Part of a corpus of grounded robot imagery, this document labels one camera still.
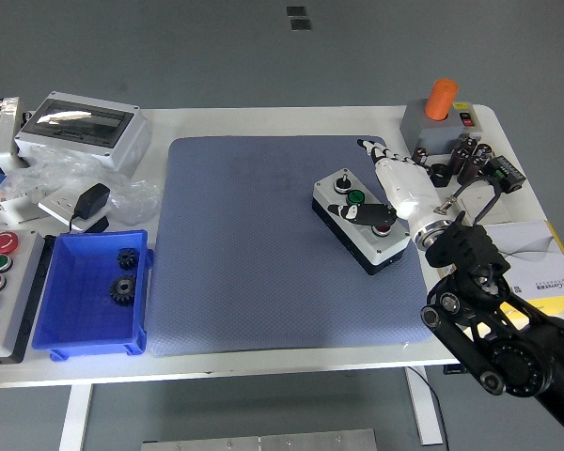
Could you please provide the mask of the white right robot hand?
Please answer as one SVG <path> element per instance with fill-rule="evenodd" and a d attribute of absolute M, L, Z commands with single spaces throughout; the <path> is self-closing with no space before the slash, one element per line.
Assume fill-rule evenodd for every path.
<path fill-rule="evenodd" d="M 391 207 L 333 204 L 327 207 L 330 213 L 361 226 L 391 226 L 400 218 L 408 223 L 414 239 L 449 227 L 447 217 L 436 211 L 441 200 L 424 167 L 381 143 L 363 139 L 357 143 L 372 160 L 376 177 Z"/>

